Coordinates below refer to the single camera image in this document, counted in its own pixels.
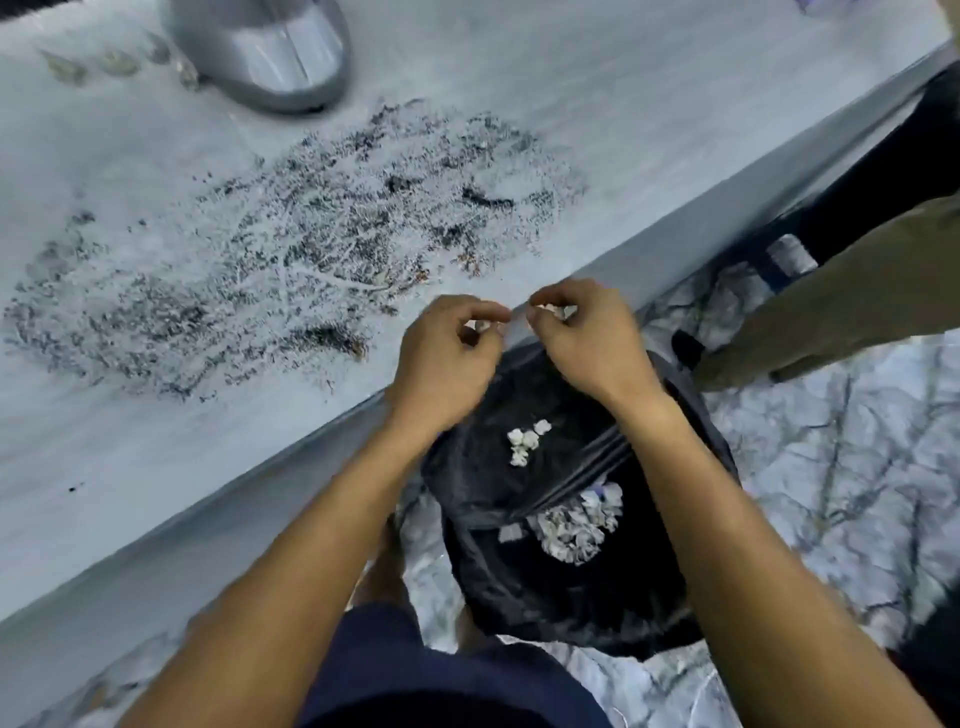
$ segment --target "white tabletop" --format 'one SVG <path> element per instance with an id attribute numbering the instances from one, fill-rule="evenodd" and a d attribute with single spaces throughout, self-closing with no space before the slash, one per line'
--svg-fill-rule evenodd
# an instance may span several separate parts
<path id="1" fill-rule="evenodd" d="M 368 124 L 384 104 L 415 98 L 453 126 L 489 112 L 498 124 L 534 134 L 535 154 L 520 159 L 542 172 L 535 182 L 564 205 L 542 219 L 523 217 L 524 239 L 490 248 L 483 265 L 466 271 L 463 260 L 428 250 L 428 241 L 403 242 L 426 256 L 430 277 L 389 303 L 380 291 L 355 288 L 345 298 L 366 303 L 353 311 L 336 297 L 318 299 L 320 314 L 348 321 L 363 337 L 362 361 L 331 350 L 277 350 L 253 376 L 228 383 L 235 370 L 221 368 L 219 379 L 186 397 L 160 392 L 156 377 L 131 382 L 106 365 L 98 374 L 89 361 L 86 377 L 50 371 L 49 352 L 16 344 L 8 317 L 0 356 L 0 619 L 378 392 L 400 334 L 432 296 L 470 291 L 518 305 L 948 40 L 933 0 L 870 0 L 830 19 L 805 17 L 791 0 L 343 5 L 355 46 L 350 93 L 333 112 L 299 119 L 242 109 L 216 90 L 185 91 L 169 67 L 146 65 L 123 80 L 94 74 L 81 89 L 49 76 L 37 47 L 86 59 L 105 44 L 130 48 L 141 27 L 158 29 L 151 3 L 67 5 L 0 27 L 4 301 L 24 298 L 14 287 L 26 280 L 30 288 L 28 266 L 48 240 L 75 239 L 69 219 L 81 210 L 96 218 L 82 225 L 84 239 L 108 248 L 95 255 L 99 268 L 83 267 L 98 285 L 111 265 L 178 284 L 203 279 L 204 266 L 229 253 L 235 228 L 224 221 L 237 213 L 236 223 L 243 205 L 266 194 L 254 187 L 230 207 L 211 202 L 212 188 L 255 177 L 258 157 L 269 170 L 306 133 L 329 143 Z M 350 174 L 371 171 L 351 163 Z M 530 182 L 521 171 L 508 170 L 501 191 Z M 289 234 L 287 218 L 261 223 L 265 239 Z M 647 267 L 635 297 L 653 297 L 717 252 L 695 236 L 668 255 L 652 251 L 640 259 Z M 129 276 L 112 280 L 133 286 Z M 88 295 L 75 286 L 71 296 L 46 315 L 74 321 L 78 307 L 114 310 L 125 300 L 102 286 Z M 274 330 L 272 314 L 245 315 L 249 326 L 234 332 L 239 341 L 260 342 Z M 197 364 L 170 361 L 175 369 Z"/>

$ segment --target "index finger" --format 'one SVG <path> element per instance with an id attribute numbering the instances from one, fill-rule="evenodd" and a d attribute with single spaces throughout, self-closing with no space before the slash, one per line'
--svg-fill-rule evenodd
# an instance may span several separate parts
<path id="1" fill-rule="evenodd" d="M 594 279 L 563 279 L 544 286 L 530 297 L 530 305 L 583 305 L 600 284 Z"/>
<path id="2" fill-rule="evenodd" d="M 454 317 L 459 324 L 467 321 L 510 323 L 513 312 L 502 303 L 484 301 L 476 296 L 442 296 L 436 301 L 439 310 Z"/>

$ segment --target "white table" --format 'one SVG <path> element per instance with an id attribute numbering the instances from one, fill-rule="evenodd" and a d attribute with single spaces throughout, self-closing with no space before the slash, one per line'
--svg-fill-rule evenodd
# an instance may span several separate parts
<path id="1" fill-rule="evenodd" d="M 332 113 L 309 119 L 262 116 L 213 90 L 187 93 L 169 68 L 145 68 L 124 81 L 91 79 L 77 90 L 50 80 L 32 50 L 90 54 L 104 38 L 129 44 L 136 23 L 156 27 L 149 5 L 125 6 L 119 15 L 112 3 L 63 6 L 0 27 L 5 299 L 79 207 L 97 213 L 91 225 L 101 235 L 139 219 L 170 220 L 174 206 L 248 170 L 256 155 L 269 163 L 308 131 L 335 136 L 369 118 L 382 100 L 423 97 L 444 108 L 490 110 L 565 149 L 563 161 L 588 185 L 542 237 L 538 255 L 523 251 L 478 278 L 448 271 L 443 283 L 421 285 L 399 301 L 400 315 L 379 327 L 364 363 L 330 365 L 338 373 L 332 392 L 293 372 L 255 377 L 206 402 L 134 396 L 48 373 L 22 352 L 5 351 L 0 619 L 48 597 L 4 625 L 6 654 L 55 629 L 69 607 L 50 594 L 95 565 L 68 587 L 76 591 L 60 593 L 83 605 L 79 623 L 95 629 L 118 594 L 140 598 L 141 607 L 156 602 L 148 617 L 128 619 L 95 645 L 69 645 L 73 655 L 52 647 L 46 662 L 37 659 L 37 669 L 59 661 L 62 679 L 53 682 L 60 687 L 27 695 L 29 675 L 7 677 L 29 670 L 3 667 L 4 694 L 22 698 L 21 718 L 70 680 L 79 684 L 84 669 L 104 666 L 137 636 L 153 634 L 145 631 L 159 626 L 161 603 L 169 607 L 175 597 L 183 609 L 195 607 L 249 563 L 302 501 L 310 487 L 305 475 L 297 495 L 275 509 L 264 505 L 270 500 L 262 490 L 259 511 L 241 508 L 237 532 L 255 535 L 239 553 L 232 548 L 237 532 L 193 543 L 182 529 L 203 519 L 204 500 L 226 484 L 276 462 L 375 395 L 389 381 L 400 333 L 426 299 L 470 290 L 518 305 L 537 286 L 582 271 L 641 305 L 776 209 L 901 103 L 942 66 L 946 56 L 931 54 L 948 40 L 932 0 L 872 0 L 830 20 L 803 17 L 789 0 L 344 6 L 356 50 L 351 92 Z M 363 426 L 343 436 L 355 439 Z M 344 446 L 337 449 L 326 464 Z M 225 493 L 249 492 L 250 482 Z M 221 496 L 209 509 L 240 508 Z M 165 566 L 143 571 L 137 559 L 158 547 L 167 549 Z M 191 562 L 198 571 L 185 573 Z M 126 574 L 119 586 L 112 581 L 118 565 Z"/>

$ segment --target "metal container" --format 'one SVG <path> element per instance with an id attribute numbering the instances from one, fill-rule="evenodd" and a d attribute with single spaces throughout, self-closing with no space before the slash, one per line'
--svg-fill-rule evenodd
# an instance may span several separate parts
<path id="1" fill-rule="evenodd" d="M 336 0 L 161 0 L 170 37 L 197 71 L 251 106 L 293 113 L 344 92 L 347 22 Z"/>

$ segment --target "person's right hand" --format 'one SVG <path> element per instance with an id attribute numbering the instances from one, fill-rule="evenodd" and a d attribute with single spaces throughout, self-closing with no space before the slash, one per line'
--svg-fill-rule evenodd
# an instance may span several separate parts
<path id="1" fill-rule="evenodd" d="M 540 305 L 577 306 L 566 322 Z M 615 289 L 566 279 L 530 297 L 527 320 L 564 378 L 614 415 L 659 400 L 660 380 L 643 348 L 634 313 Z"/>

